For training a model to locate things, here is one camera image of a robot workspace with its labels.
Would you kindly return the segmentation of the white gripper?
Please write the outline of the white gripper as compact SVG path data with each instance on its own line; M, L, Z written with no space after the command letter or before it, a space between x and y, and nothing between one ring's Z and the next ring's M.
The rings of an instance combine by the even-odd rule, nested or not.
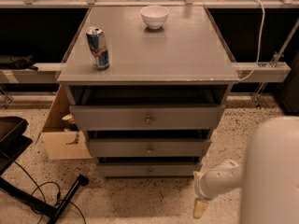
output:
M194 200L193 217L201 218L208 208L208 202L219 195L242 186L243 167L234 160L226 160L205 173L193 172Z

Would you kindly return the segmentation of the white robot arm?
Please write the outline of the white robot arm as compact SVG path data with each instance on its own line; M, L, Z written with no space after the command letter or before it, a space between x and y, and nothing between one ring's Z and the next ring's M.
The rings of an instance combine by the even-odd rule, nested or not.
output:
M299 224L299 118L260 124L242 165L229 159L193 176L196 218L213 199L240 189L239 224Z

